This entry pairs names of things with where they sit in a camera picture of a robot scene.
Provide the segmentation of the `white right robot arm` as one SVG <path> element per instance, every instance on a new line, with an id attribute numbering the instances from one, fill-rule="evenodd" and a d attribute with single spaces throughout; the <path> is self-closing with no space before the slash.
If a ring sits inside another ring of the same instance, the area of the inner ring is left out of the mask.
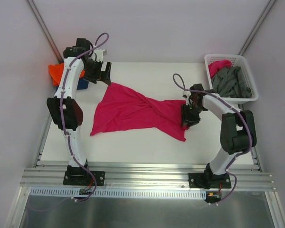
<path id="1" fill-rule="evenodd" d="M 185 90 L 186 104 L 181 106 L 181 125 L 189 129 L 200 121 L 200 113 L 211 111 L 220 121 L 221 148 L 205 169 L 203 182 L 207 187 L 215 187 L 220 175 L 227 173 L 235 159 L 255 147 L 257 143 L 255 121 L 250 110 L 232 107 L 218 94 L 204 90 L 202 84 L 194 84 Z"/>

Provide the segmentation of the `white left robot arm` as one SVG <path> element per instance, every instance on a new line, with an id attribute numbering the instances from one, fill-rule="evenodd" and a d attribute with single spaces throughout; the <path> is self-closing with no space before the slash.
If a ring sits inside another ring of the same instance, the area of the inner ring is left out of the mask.
<path id="1" fill-rule="evenodd" d="M 76 102 L 76 91 L 80 76 L 87 82 L 103 82 L 111 85 L 111 62 L 104 62 L 107 42 L 97 39 L 92 44 L 86 38 L 78 38 L 72 47 L 63 52 L 64 68 L 59 86 L 53 97 L 47 99 L 47 107 L 53 123 L 61 130 L 70 153 L 67 170 L 75 171 L 74 179 L 79 184 L 90 180 L 87 155 L 82 148 L 80 127 L 84 120 L 83 110 Z"/>

